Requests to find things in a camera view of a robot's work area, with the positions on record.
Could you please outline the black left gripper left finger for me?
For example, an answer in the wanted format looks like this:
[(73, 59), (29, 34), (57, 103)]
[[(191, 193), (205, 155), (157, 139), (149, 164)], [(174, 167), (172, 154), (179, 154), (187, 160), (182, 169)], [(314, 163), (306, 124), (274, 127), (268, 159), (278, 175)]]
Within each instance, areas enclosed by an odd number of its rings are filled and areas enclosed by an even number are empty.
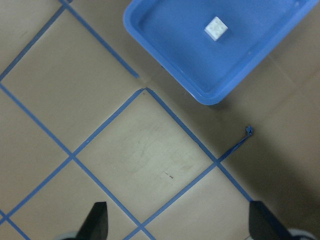
[(107, 203), (96, 202), (91, 208), (81, 228), (76, 234), (77, 240), (106, 240), (108, 237)]

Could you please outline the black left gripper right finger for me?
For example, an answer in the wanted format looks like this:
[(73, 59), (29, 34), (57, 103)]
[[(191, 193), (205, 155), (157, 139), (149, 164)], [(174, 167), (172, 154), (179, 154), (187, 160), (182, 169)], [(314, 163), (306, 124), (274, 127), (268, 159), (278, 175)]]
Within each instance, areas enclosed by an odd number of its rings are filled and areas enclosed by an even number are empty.
[(249, 203), (249, 234), (253, 240), (291, 240), (293, 236), (262, 201)]

